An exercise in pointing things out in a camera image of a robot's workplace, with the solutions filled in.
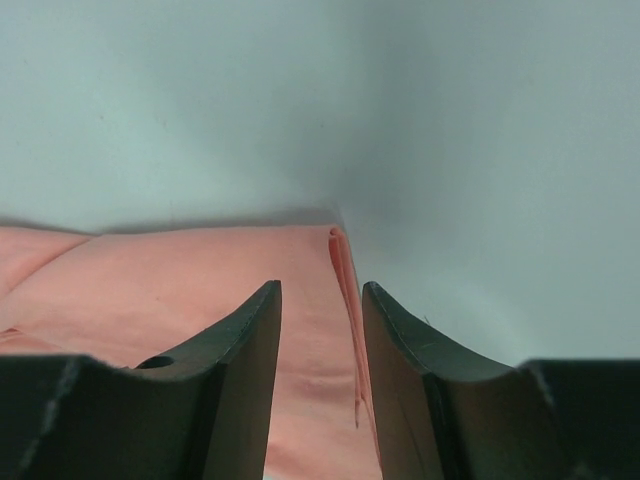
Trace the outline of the salmon pink polo shirt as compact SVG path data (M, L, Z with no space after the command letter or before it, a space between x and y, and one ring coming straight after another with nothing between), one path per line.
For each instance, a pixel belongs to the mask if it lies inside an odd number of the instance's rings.
M360 294L335 225L81 235L1 231L1 350L133 367L282 286L266 474L377 479Z

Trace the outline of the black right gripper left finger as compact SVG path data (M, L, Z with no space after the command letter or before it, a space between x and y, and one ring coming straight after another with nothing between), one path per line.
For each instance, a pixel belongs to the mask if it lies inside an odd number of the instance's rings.
M1 359L5 479L259 479L281 329L269 281L134 368L88 355Z

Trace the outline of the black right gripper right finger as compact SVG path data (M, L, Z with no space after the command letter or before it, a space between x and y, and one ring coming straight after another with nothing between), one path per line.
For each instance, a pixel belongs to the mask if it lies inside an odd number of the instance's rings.
M635 479L639 363L510 367L447 337L379 284L363 289L376 437L387 479Z

